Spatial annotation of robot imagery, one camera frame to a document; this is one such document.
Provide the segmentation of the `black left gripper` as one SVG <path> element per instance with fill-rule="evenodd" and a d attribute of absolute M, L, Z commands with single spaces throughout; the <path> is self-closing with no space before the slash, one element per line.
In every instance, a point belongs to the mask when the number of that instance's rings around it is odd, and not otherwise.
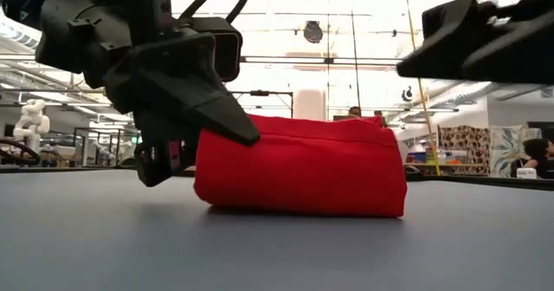
<path fill-rule="evenodd" d="M 146 143 L 191 142 L 202 130 L 257 142 L 254 122 L 216 73 L 214 36 L 155 42 L 171 24 L 171 0 L 45 0 L 35 60 L 105 85 Z"/>

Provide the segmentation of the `red cloth towel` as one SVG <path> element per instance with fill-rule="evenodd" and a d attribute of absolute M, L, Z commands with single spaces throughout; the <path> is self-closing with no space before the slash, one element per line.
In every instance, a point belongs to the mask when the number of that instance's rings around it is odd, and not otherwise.
<path fill-rule="evenodd" d="M 407 182 L 395 134 L 378 117 L 253 116 L 260 140 L 200 135 L 194 190 L 216 207 L 325 216 L 402 217 Z"/>

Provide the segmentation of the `brown floral patterned cloth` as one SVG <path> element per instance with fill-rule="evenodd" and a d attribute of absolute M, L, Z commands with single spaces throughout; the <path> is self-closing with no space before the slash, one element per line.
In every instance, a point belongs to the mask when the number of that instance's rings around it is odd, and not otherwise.
<path fill-rule="evenodd" d="M 453 175 L 489 175 L 491 140 L 488 128 L 440 126 L 439 147 L 451 152 L 461 162 L 458 166 L 448 167 Z"/>

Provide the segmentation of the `white leaf patterned cloth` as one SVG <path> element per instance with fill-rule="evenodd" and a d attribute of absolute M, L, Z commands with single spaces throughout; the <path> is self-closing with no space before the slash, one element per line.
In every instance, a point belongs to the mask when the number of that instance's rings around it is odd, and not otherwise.
<path fill-rule="evenodd" d="M 542 131 L 524 125 L 492 126 L 490 135 L 490 175 L 509 178 L 511 163 L 516 159 L 526 158 L 523 143 L 528 139 L 540 139 Z"/>

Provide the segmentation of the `white robot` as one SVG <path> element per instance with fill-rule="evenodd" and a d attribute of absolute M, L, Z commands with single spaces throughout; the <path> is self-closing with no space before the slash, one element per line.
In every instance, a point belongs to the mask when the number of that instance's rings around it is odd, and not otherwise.
<path fill-rule="evenodd" d="M 14 126 L 14 140 L 24 141 L 34 152 L 40 151 L 41 137 L 50 129 L 50 119 L 44 114 L 46 105 L 45 100 L 27 100 L 21 107 L 20 118 Z"/>

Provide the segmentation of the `long ceiling light strip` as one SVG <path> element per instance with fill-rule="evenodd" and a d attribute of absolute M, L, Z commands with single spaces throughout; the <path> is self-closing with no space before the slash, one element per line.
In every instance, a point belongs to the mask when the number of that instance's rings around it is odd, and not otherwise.
<path fill-rule="evenodd" d="M 285 57 L 285 56 L 241 56 L 240 62 L 267 64 L 304 65 L 353 65 L 353 66 L 395 66 L 396 58 L 338 58 L 338 57 Z"/>

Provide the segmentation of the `white building column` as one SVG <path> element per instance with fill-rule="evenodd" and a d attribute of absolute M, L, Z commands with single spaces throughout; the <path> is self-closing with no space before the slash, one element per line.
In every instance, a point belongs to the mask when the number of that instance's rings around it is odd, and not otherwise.
<path fill-rule="evenodd" d="M 320 89 L 300 89 L 293 96 L 293 117 L 301 120 L 326 120 L 326 94 Z"/>

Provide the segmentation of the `black framed enclosure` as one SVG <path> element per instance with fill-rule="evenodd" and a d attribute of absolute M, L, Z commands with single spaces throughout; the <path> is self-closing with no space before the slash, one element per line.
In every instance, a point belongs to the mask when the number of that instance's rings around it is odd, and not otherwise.
<path fill-rule="evenodd" d="M 76 127 L 73 132 L 74 161 L 79 166 L 113 167 L 130 158 L 141 141 L 138 131 L 123 126 Z"/>

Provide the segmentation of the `black gantry frame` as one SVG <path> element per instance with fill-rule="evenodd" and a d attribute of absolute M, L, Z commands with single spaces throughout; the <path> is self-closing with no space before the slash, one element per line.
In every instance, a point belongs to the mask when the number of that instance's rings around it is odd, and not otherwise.
<path fill-rule="evenodd" d="M 247 113 L 292 118 L 293 92 L 250 90 L 232 91 L 231 94 Z"/>

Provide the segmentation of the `silver ventilation duct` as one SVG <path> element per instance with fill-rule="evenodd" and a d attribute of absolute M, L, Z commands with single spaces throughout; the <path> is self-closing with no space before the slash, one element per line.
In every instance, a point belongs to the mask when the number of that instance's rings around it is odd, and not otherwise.
<path fill-rule="evenodd" d="M 41 40 L 42 33 L 17 23 L 0 13 L 0 36 L 27 48 L 35 49 Z"/>

